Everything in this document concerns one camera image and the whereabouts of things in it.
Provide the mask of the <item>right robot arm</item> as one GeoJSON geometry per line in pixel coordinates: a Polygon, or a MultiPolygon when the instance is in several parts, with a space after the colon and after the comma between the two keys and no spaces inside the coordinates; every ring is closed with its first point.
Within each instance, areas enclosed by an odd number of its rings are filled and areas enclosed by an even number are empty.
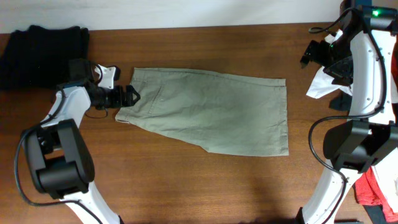
{"type": "Polygon", "coordinates": [[[295,223],[333,223],[351,186],[397,149],[391,63],[397,10],[371,1],[343,1],[332,43],[311,41],[301,65],[315,62],[333,83],[351,87],[349,114],[325,134],[320,181],[295,223]]]}

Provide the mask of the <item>grey-green khaki shorts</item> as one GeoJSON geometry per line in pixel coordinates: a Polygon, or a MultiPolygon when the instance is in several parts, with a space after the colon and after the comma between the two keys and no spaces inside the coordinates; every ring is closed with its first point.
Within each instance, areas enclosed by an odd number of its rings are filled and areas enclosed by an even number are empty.
{"type": "Polygon", "coordinates": [[[140,94],[115,119],[146,131],[235,156],[286,156],[284,79],[185,68],[135,68],[140,94]]]}

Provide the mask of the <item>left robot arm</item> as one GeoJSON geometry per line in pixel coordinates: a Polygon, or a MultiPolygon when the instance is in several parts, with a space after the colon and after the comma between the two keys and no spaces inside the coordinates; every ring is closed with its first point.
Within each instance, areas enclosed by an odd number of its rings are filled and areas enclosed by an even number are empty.
{"type": "Polygon", "coordinates": [[[85,59],[68,63],[68,76],[56,87],[56,99],[48,115],[22,132],[16,152],[24,152],[36,190],[51,202],[33,202],[19,179],[19,158],[14,158],[14,177],[22,199],[34,207],[67,205],[82,223],[122,223],[101,196],[95,184],[95,166],[80,133],[90,108],[134,106],[141,96],[132,85],[116,85],[120,69],[104,67],[85,59]]]}

